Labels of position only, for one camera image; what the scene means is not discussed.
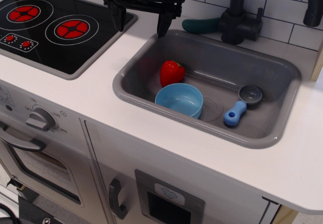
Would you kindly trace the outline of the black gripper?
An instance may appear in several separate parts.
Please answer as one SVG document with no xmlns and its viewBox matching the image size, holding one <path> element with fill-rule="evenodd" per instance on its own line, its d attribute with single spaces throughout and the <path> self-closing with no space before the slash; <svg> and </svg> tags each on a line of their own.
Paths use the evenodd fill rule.
<svg viewBox="0 0 323 224">
<path fill-rule="evenodd" d="M 126 9 L 159 14 L 157 23 L 158 38 L 164 37 L 175 17 L 181 14 L 185 0 L 103 0 L 110 9 L 114 27 L 123 31 Z"/>
</svg>

